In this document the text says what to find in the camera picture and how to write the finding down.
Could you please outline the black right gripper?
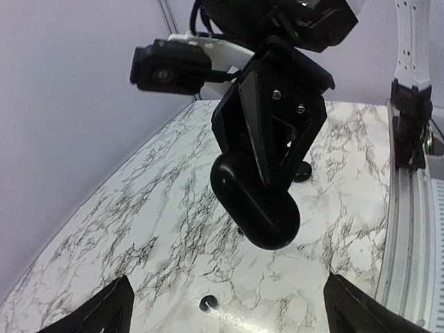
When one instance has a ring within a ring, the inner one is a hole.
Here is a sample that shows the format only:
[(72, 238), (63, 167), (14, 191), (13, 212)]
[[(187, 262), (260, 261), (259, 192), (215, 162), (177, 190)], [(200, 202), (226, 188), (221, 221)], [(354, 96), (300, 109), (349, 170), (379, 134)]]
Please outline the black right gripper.
[[(253, 64), (267, 65), (253, 69)], [(326, 118), (333, 76), (276, 35), (264, 39), (212, 115), (222, 154), (247, 151), (264, 186), (286, 192)]]

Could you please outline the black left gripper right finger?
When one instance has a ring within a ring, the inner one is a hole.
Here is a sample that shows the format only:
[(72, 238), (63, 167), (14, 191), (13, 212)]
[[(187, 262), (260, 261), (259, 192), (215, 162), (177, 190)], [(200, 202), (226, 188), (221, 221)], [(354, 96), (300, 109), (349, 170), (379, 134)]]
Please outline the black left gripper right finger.
[(329, 274), (323, 295), (330, 332), (426, 332), (379, 304), (342, 275)]

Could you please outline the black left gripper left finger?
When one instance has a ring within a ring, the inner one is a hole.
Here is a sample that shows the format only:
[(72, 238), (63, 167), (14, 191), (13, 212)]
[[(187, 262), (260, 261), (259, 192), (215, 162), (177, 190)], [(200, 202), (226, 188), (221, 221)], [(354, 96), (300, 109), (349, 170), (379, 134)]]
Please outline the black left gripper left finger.
[(121, 276), (69, 315), (41, 329), (40, 333), (129, 333), (134, 298), (129, 279)]

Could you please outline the black earbud charging case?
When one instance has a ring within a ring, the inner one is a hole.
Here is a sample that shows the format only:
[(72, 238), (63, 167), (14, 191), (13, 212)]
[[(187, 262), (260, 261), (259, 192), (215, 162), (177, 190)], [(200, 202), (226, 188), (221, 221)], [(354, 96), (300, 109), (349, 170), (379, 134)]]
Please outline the black earbud charging case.
[(262, 183), (255, 160), (245, 153), (224, 153), (211, 168), (214, 195), (246, 238), (264, 250), (288, 246), (298, 234), (300, 212), (289, 193)]

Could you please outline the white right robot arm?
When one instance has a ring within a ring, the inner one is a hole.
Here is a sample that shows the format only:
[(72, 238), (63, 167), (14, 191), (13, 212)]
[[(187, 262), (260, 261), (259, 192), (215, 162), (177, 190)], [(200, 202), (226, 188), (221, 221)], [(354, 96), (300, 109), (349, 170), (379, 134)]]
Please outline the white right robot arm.
[[(428, 1), (397, 4), (400, 50), (391, 102), (395, 125), (395, 165), (425, 167), (422, 151), (432, 115), (425, 42)], [(357, 25), (351, 1), (196, 1), (189, 30), (253, 52), (212, 117), (221, 148), (211, 170), (214, 190), (252, 189), (285, 193), (297, 176), (327, 111), (323, 93), (333, 77), (305, 55), (340, 44)]]

